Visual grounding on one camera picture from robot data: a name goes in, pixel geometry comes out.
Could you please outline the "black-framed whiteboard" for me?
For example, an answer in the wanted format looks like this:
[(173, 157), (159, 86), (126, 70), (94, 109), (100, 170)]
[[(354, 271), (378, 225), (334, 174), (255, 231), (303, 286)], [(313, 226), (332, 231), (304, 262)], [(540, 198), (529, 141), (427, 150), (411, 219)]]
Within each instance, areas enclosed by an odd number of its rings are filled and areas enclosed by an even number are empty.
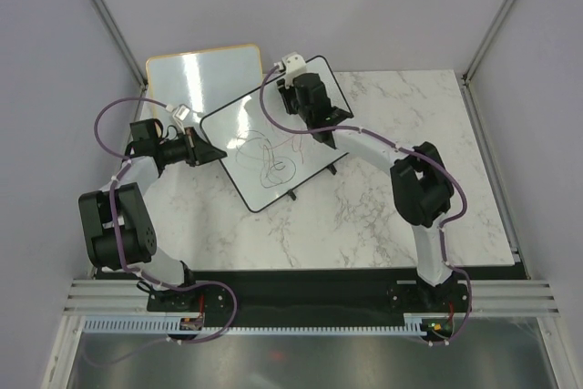
[(272, 125), (261, 110), (257, 87), (209, 113), (199, 125), (207, 141), (227, 154), (220, 163), (254, 213), (344, 157), (309, 135)]

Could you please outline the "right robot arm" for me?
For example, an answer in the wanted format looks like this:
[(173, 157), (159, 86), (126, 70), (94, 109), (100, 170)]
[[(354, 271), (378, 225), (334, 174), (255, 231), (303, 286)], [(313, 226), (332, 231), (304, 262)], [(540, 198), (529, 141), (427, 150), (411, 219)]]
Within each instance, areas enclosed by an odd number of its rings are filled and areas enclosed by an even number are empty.
[(454, 185), (435, 145), (425, 142), (402, 148), (365, 128), (350, 127), (353, 115), (332, 104), (326, 86), (315, 73), (293, 79), (278, 79), (276, 87), (285, 111), (299, 117), (302, 132), (334, 150), (352, 154), (373, 165), (390, 178), (394, 206), (411, 225), (417, 254), (416, 289), (418, 303), (427, 311), (437, 311), (450, 298), (445, 285), (452, 276), (446, 260), (443, 221), (451, 208)]

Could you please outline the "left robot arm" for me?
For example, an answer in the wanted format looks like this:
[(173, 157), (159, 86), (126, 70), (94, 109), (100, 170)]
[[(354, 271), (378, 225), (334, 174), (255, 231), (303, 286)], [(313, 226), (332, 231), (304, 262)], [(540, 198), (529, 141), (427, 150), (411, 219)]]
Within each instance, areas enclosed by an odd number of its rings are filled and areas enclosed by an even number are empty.
[(167, 166), (202, 166), (225, 159), (227, 153), (192, 127), (173, 139), (164, 139), (159, 128), (154, 118), (132, 123), (132, 140), (119, 172), (101, 189), (81, 195), (78, 208), (94, 267), (133, 274), (166, 289), (169, 302), (188, 311), (199, 302), (199, 288), (188, 265), (158, 247), (144, 195)]

